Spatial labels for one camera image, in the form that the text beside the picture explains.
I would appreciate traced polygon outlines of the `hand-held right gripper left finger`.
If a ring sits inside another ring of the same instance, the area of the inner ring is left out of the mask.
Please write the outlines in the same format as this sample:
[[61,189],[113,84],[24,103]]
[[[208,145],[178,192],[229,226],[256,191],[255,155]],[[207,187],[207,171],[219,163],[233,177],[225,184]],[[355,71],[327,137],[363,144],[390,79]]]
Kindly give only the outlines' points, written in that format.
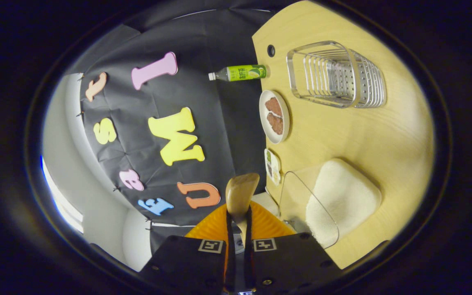
[[156,293],[234,291],[235,246],[228,207],[212,211],[185,236],[171,235],[139,275]]

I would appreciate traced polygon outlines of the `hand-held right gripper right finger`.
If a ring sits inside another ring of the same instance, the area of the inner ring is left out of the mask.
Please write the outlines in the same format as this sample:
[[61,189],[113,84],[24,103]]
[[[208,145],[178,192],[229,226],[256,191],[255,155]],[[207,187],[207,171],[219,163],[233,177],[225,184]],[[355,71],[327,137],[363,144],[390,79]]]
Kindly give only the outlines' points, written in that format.
[[256,202],[245,216],[244,281],[255,293],[326,292],[343,274],[312,234],[296,233]]

